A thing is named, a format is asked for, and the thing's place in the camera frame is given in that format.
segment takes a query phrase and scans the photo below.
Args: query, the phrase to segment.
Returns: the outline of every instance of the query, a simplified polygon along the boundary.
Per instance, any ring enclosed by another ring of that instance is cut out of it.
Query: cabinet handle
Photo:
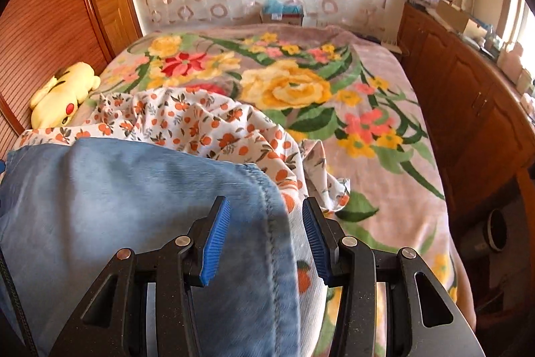
[[[479,109],[479,111],[477,112],[477,114],[475,115],[476,117],[479,117],[479,115],[481,114],[481,110],[483,109],[483,107],[487,104],[487,99],[483,100],[483,104],[481,105],[481,108]]]
[[[479,100],[480,97],[481,97],[481,91],[477,93],[477,96],[475,96],[475,100],[472,103],[472,109],[474,109],[475,104],[477,103],[477,101]]]

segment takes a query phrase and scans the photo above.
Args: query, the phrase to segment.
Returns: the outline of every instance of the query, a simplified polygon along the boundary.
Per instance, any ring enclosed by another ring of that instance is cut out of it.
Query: drawstring
[[[22,333],[22,338],[24,339],[24,344],[26,345],[26,348],[28,348],[28,350],[30,351],[31,356],[38,357],[37,348],[35,347],[35,343],[33,341],[33,338],[31,337],[31,331],[28,325],[28,321],[26,320],[26,315],[24,314],[22,305],[20,304],[19,296],[17,294],[17,290],[15,289],[15,284],[13,283],[13,279],[11,278],[9,269],[7,268],[4,253],[2,253],[1,248],[0,274],[2,275],[2,279],[4,280],[7,293],[9,294],[11,305],[13,306],[13,310],[15,311],[15,316],[17,316],[17,322],[19,324],[20,332]]]

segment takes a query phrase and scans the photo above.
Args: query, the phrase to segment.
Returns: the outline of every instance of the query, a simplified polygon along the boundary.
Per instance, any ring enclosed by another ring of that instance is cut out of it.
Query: yellow stuffed animal
[[[100,78],[85,62],[77,62],[60,78],[53,77],[30,100],[31,127],[65,126],[74,116],[78,105],[87,99],[90,90],[100,86]]]

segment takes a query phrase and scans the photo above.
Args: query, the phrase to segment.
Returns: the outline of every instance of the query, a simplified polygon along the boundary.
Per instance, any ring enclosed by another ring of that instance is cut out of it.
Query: denim fabric
[[[218,195],[232,213],[217,275],[194,289],[203,355],[297,356],[297,273],[277,187],[252,164],[111,139],[8,157],[0,245],[40,354],[118,249],[160,248]],[[0,304],[14,325],[5,289]]]

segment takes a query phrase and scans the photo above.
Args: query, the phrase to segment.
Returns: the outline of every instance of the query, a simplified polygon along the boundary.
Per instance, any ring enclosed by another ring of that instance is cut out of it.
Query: metal pin
[[[117,252],[117,258],[120,261],[123,261],[123,260],[125,260],[125,259],[130,257],[130,253],[131,253],[131,251],[128,248],[122,248],[121,250],[119,250]]]
[[[346,247],[354,247],[358,244],[358,241],[352,236],[346,236],[342,238],[342,244]]]
[[[416,252],[410,247],[403,248],[401,254],[406,259],[414,259],[416,257]]]
[[[185,247],[190,242],[192,242],[192,240],[189,239],[189,237],[187,236],[179,236],[178,238],[175,239],[175,244],[178,245],[179,247]]]

